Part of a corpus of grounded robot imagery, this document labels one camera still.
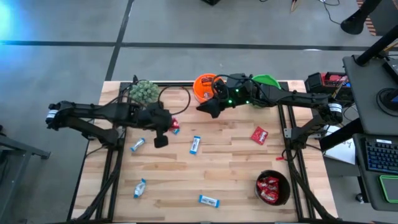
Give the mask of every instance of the green bowl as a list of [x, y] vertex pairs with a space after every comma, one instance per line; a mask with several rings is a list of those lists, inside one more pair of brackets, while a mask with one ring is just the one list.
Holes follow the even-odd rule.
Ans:
[[280, 89], [278, 81], [271, 75], [256, 75], [252, 79], [256, 82], [276, 86], [278, 89]]

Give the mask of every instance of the butcher block tabletop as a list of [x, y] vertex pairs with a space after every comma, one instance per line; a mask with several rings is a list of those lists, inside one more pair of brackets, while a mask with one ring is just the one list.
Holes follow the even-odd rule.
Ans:
[[[290, 90], [305, 91], [302, 80], [286, 81]], [[104, 105], [119, 93], [120, 82], [104, 82], [99, 104]], [[196, 110], [193, 97], [188, 109], [176, 115], [180, 132], [167, 132], [169, 145], [156, 149], [155, 132], [127, 128], [123, 162], [114, 210], [114, 222], [293, 222], [297, 221], [293, 193], [285, 205], [272, 206], [254, 193], [256, 179], [264, 170], [290, 175], [286, 161], [277, 161], [284, 150], [284, 139], [277, 107], [255, 108], [251, 105], [229, 108], [212, 119]], [[188, 102], [187, 92], [169, 88], [161, 96], [171, 113], [182, 110]], [[287, 126], [290, 127], [287, 108]], [[312, 118], [308, 108], [294, 107], [297, 126]], [[95, 125], [110, 128], [111, 123], [95, 120]], [[250, 139], [260, 126], [269, 135], [260, 146]], [[190, 154], [193, 137], [201, 140], [196, 155]], [[140, 138], [146, 142], [132, 152]], [[319, 146], [317, 141], [309, 144]], [[87, 153], [101, 147], [91, 141]], [[100, 190], [107, 149], [90, 154], [84, 162], [72, 218], [80, 216]], [[310, 188], [321, 204], [337, 217], [335, 203], [323, 162], [322, 153], [313, 148], [303, 150]], [[134, 198], [135, 186], [146, 179], [146, 189]], [[108, 191], [103, 216], [108, 212]], [[199, 195], [220, 200], [215, 208], [198, 202]], [[300, 189], [305, 217], [308, 217], [305, 196]]]

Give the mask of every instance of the paper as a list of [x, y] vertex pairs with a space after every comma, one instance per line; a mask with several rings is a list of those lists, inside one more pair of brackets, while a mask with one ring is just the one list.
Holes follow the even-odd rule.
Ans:
[[[326, 135], [328, 136], [339, 129], [337, 126], [330, 126]], [[353, 139], [349, 139], [327, 150], [325, 156], [355, 165], [355, 145]]]

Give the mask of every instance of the black bowl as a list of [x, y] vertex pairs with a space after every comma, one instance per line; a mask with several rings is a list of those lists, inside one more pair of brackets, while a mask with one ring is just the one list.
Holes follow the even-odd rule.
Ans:
[[[279, 183], [278, 183], [279, 197], [275, 203], [269, 203], [260, 196], [261, 192], [260, 192], [260, 188], [257, 186], [257, 181], [259, 179], [262, 179], [265, 177], [275, 177], [275, 178], [279, 179]], [[284, 205], [284, 204], [286, 204], [286, 202], [288, 201], [288, 199], [290, 197], [290, 185], [289, 185], [289, 182], [287, 181], [286, 177], [283, 174], [281, 174], [280, 172], [277, 172], [274, 170], [265, 170], [265, 171], [261, 172], [260, 176], [256, 180], [255, 193], [256, 193], [257, 197], [259, 197], [259, 199], [261, 199], [263, 202], [265, 202], [269, 205], [274, 205], [274, 206]]]

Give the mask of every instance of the gray floor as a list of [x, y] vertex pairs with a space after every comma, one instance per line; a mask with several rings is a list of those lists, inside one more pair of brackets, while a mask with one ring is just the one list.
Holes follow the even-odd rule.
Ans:
[[[210, 7], [199, 0], [135, 0], [124, 41], [369, 46], [378, 39], [366, 29], [360, 35], [345, 34], [328, 20], [317, 0], [302, 0], [294, 13], [289, 12], [290, 3], [221, 0]], [[4, 6], [9, 18], [0, 26], [0, 40], [115, 42], [127, 0], [6, 0], [0, 12]], [[329, 8], [332, 18], [341, 22], [358, 6], [355, 0], [344, 0]], [[96, 103], [112, 52], [113, 47], [0, 45], [0, 124], [9, 137], [52, 152], [49, 160], [33, 158], [29, 164], [11, 223], [66, 219], [87, 141], [76, 131], [46, 129], [47, 107], [60, 100]], [[206, 72], [305, 79], [318, 71], [341, 72], [341, 59], [358, 53], [122, 48], [112, 80], [131, 80], [134, 74], [150, 80], [193, 80]], [[393, 213], [354, 201], [356, 179], [330, 177], [330, 182], [344, 220], [396, 220]]]

